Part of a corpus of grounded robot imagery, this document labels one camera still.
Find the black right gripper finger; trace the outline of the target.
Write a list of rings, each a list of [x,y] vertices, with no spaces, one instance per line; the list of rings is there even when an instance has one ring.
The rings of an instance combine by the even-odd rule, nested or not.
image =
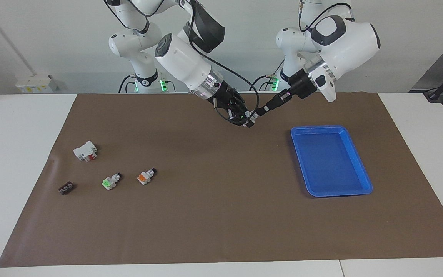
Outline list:
[[[249,110],[245,104],[245,100],[241,97],[235,98],[235,114],[236,115],[243,115],[245,112],[251,112],[251,115],[254,117],[254,111]]]
[[[236,115],[232,112],[228,113],[228,121],[230,124],[251,128],[254,126],[254,117],[251,115],[251,112],[245,112],[243,115]]]

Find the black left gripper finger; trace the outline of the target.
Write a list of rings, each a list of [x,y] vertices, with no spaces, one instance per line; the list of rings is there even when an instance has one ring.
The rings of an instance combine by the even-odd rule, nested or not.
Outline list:
[[[254,117],[259,118],[263,115],[267,114],[268,112],[278,108],[280,105],[274,105],[274,104],[266,104],[263,107],[259,107],[254,111]]]
[[[263,107],[260,108],[260,112],[269,112],[278,107],[278,99],[272,98]]]

